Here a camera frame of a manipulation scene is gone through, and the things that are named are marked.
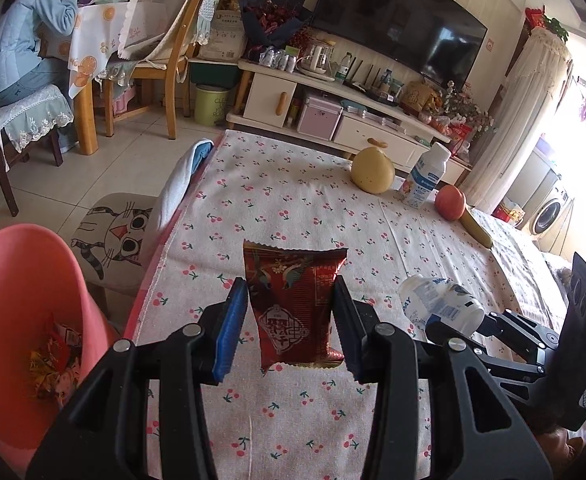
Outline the red snack packet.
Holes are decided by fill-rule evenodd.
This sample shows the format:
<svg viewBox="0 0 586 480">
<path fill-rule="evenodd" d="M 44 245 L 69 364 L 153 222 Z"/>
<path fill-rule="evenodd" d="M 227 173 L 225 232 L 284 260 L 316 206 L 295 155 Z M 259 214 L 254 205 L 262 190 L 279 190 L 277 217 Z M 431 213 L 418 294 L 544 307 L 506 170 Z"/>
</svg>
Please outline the red snack packet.
<svg viewBox="0 0 586 480">
<path fill-rule="evenodd" d="M 330 292 L 347 257 L 330 250 L 243 243 L 245 281 L 258 329 L 261 369 L 277 364 L 331 368 L 344 356 L 330 347 Z"/>
</svg>

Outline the pink plastic trash bin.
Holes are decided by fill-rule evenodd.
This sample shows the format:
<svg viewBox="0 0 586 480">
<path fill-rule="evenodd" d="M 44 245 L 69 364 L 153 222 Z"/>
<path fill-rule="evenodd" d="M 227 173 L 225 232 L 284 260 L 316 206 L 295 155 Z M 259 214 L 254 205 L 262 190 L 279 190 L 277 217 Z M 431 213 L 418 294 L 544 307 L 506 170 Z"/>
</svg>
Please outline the pink plastic trash bin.
<svg viewBox="0 0 586 480">
<path fill-rule="evenodd" d="M 0 457 L 16 474 L 58 416 L 55 402 L 36 398 L 28 373 L 50 321 L 80 333 L 82 376 L 117 337 L 58 234 L 25 223 L 0 230 Z"/>
</svg>

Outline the white washing machine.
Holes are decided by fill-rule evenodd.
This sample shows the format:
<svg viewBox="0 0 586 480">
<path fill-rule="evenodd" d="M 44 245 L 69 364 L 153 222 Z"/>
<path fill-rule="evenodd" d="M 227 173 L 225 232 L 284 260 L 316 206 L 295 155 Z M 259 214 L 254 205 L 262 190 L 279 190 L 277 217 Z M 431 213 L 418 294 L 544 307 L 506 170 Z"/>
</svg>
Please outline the white washing machine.
<svg viewBox="0 0 586 480">
<path fill-rule="evenodd" d="M 539 240 L 546 235 L 569 204 L 569 193 L 561 186 L 555 185 L 528 220 L 528 231 L 532 237 Z"/>
</svg>

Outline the cherry print tablecloth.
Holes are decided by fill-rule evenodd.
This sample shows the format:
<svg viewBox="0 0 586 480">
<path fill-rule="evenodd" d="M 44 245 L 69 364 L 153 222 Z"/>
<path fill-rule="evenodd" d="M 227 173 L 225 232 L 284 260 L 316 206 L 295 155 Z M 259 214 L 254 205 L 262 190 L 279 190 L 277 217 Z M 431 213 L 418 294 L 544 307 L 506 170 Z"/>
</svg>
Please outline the cherry print tablecloth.
<svg viewBox="0 0 586 480">
<path fill-rule="evenodd" d="M 136 344 L 200 321 L 237 278 L 250 289 L 237 351 L 204 387 L 221 479 L 355 479 L 375 389 L 342 362 L 328 307 L 341 278 L 382 321 L 423 337 L 401 283 L 457 284 L 487 312 L 514 311 L 558 330 L 566 305 L 542 253 L 487 214 L 484 247 L 432 205 L 363 192 L 342 158 L 228 131 L 197 173 L 150 263 L 127 326 Z"/>
</svg>

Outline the yellow banana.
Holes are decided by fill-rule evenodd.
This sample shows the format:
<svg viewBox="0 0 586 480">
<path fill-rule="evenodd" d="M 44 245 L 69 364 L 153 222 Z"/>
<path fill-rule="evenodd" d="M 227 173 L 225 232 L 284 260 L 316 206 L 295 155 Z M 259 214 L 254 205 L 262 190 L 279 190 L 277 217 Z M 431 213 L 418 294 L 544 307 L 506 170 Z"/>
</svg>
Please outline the yellow banana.
<svg viewBox="0 0 586 480">
<path fill-rule="evenodd" d="M 459 219 L 461 226 L 470 234 L 481 246 L 492 249 L 493 240 L 491 235 L 484 230 L 483 226 L 474 219 L 469 209 L 466 209 Z"/>
</svg>

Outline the cat print stool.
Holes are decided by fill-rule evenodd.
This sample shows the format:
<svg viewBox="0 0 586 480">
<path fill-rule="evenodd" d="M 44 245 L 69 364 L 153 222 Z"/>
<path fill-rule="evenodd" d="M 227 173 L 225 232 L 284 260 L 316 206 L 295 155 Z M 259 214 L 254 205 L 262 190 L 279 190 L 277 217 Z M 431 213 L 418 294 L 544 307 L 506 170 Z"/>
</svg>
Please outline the cat print stool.
<svg viewBox="0 0 586 480">
<path fill-rule="evenodd" d="M 114 193 L 100 198 L 70 238 L 84 280 L 134 297 L 144 277 L 140 260 L 155 196 Z"/>
</svg>

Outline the yellow pear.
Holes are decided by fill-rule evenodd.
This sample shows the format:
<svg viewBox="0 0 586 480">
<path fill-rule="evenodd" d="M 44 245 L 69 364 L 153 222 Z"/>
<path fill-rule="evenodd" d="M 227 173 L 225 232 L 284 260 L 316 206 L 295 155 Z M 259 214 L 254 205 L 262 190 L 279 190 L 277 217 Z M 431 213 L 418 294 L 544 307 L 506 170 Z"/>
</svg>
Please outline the yellow pear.
<svg viewBox="0 0 586 480">
<path fill-rule="evenodd" d="M 393 184 L 395 168 L 380 148 L 361 150 L 351 162 L 351 180 L 363 191 L 379 195 Z"/>
</svg>

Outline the pink storage box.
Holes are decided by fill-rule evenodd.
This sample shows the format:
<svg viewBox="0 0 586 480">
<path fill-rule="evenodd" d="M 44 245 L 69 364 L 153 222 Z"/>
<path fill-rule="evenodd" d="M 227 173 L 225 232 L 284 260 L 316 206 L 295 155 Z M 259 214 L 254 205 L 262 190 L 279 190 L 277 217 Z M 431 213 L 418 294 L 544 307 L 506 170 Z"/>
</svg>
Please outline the pink storage box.
<svg viewBox="0 0 586 480">
<path fill-rule="evenodd" d="M 308 93 L 304 99 L 296 130 L 307 136 L 330 141 L 339 125 L 342 113 L 343 107 L 340 103 Z"/>
</svg>

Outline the green waste bin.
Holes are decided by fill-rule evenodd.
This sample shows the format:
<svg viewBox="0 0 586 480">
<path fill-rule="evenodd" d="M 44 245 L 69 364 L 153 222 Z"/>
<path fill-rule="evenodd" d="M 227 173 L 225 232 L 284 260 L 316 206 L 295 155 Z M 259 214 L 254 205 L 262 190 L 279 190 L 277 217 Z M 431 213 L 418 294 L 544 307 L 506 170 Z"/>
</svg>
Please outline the green waste bin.
<svg viewBox="0 0 586 480">
<path fill-rule="evenodd" d="M 227 114 L 228 96 L 226 88 L 198 84 L 195 89 L 195 122 L 207 127 L 221 126 Z"/>
</svg>

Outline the cream TV cabinet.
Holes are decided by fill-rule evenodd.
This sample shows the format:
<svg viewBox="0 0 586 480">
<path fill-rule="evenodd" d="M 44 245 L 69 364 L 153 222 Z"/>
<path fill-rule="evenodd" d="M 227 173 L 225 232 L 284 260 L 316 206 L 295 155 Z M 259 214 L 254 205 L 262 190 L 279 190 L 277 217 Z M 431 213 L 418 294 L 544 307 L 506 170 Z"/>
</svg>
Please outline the cream TV cabinet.
<svg viewBox="0 0 586 480">
<path fill-rule="evenodd" d="M 376 146 L 403 172 L 410 171 L 433 143 L 450 143 L 450 138 L 398 107 L 303 70 L 289 73 L 246 60 L 194 58 L 191 63 L 240 71 L 235 102 L 226 115 L 230 127 L 270 131 L 346 155 Z"/>
</svg>

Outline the electric kettle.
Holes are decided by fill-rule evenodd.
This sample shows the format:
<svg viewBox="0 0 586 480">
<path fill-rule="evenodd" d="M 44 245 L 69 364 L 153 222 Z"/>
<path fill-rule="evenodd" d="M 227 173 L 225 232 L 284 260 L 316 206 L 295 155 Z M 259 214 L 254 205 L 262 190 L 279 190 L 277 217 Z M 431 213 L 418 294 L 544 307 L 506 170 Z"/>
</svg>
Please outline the electric kettle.
<svg viewBox="0 0 586 480">
<path fill-rule="evenodd" d="M 296 69 L 310 77 L 333 81 L 332 55 L 333 43 L 331 41 L 315 40 L 297 61 Z"/>
</svg>

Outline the dark red flower bouquet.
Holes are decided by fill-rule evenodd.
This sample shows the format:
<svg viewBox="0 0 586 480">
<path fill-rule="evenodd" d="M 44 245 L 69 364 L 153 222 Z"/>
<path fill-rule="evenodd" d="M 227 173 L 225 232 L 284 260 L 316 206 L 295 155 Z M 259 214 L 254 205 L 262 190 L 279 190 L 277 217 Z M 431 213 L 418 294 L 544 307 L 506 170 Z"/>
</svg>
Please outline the dark red flower bouquet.
<svg viewBox="0 0 586 480">
<path fill-rule="evenodd" d="M 248 58 L 269 47 L 283 49 L 311 18 L 305 0 L 239 0 Z"/>
</svg>

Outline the orange print dining table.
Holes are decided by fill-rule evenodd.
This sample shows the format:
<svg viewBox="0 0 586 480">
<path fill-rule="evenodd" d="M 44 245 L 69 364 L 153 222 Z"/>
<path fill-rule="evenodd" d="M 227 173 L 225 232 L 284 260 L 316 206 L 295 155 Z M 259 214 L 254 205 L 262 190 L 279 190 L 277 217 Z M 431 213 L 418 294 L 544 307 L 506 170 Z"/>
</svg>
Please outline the orange print dining table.
<svg viewBox="0 0 586 480">
<path fill-rule="evenodd" d="M 83 6 L 78 11 L 72 35 L 68 37 L 58 35 L 46 25 L 38 30 L 41 54 L 67 63 L 67 93 L 74 101 L 74 126 L 84 155 L 92 155 L 99 148 L 92 82 L 104 72 L 108 60 L 117 51 L 126 8 L 125 2 Z"/>
</svg>

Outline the black flat television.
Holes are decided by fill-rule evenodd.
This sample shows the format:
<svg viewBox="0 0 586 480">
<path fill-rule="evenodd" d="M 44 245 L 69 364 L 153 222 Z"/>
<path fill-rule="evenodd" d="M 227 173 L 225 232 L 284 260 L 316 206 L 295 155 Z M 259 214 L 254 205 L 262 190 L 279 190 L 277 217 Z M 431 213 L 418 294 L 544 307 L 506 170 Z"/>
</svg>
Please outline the black flat television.
<svg viewBox="0 0 586 480">
<path fill-rule="evenodd" d="M 458 90 L 486 35 L 455 0 L 318 0 L 311 24 Z"/>
</svg>

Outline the seated person in blue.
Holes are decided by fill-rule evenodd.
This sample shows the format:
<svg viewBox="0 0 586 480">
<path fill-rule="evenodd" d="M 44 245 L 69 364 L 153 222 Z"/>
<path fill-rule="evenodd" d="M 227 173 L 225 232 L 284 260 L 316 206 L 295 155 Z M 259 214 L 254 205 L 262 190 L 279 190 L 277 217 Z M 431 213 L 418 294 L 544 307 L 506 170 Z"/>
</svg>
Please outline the seated person in blue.
<svg viewBox="0 0 586 480">
<path fill-rule="evenodd" d="M 58 36 L 74 31 L 77 0 L 4 0 L 0 14 L 0 107 L 53 84 L 68 95 L 69 70 L 58 58 L 40 55 L 38 30 Z"/>
</svg>

